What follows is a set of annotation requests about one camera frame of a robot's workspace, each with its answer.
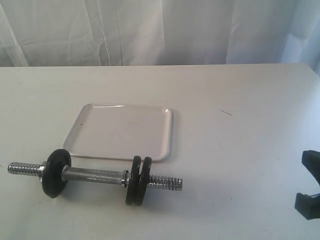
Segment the table surface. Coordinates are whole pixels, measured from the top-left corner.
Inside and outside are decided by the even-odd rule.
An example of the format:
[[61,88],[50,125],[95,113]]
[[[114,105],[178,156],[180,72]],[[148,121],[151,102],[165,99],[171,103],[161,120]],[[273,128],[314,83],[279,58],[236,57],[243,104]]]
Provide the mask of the table surface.
[[[320,150],[320,79],[305,64],[0,68],[0,102],[1,239],[319,239],[320,220],[294,209],[320,191],[301,164]],[[171,154],[151,172],[183,190],[147,189],[136,207],[122,187],[70,181],[51,199],[7,172],[46,160],[88,103],[172,109]]]

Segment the white plate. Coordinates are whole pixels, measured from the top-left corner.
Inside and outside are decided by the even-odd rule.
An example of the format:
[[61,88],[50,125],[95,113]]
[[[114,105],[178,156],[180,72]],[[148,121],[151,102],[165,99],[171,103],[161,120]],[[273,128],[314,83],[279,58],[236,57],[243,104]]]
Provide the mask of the white plate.
[[159,161],[169,154],[171,125],[166,107],[91,103],[81,109],[62,148],[81,157]]

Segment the white curtain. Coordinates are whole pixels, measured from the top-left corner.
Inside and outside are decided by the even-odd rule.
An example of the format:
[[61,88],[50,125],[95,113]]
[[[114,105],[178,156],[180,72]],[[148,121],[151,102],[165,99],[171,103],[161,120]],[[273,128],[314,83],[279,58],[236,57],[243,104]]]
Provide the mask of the white curtain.
[[0,66],[307,63],[320,0],[0,0]]

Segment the dumbbell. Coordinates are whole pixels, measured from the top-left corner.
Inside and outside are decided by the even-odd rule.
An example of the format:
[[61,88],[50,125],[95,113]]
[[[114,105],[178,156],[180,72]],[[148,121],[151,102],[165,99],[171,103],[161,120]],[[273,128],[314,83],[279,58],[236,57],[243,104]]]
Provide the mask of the dumbbell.
[[56,198],[65,189],[69,180],[121,185],[127,188],[125,204],[134,203],[140,206],[147,187],[182,190],[182,178],[150,175],[151,163],[150,157],[144,159],[141,174],[140,156],[133,158],[131,172],[77,168],[71,167],[71,156],[67,150],[57,149],[42,164],[12,162],[8,166],[8,172],[39,177],[44,193],[50,198]]

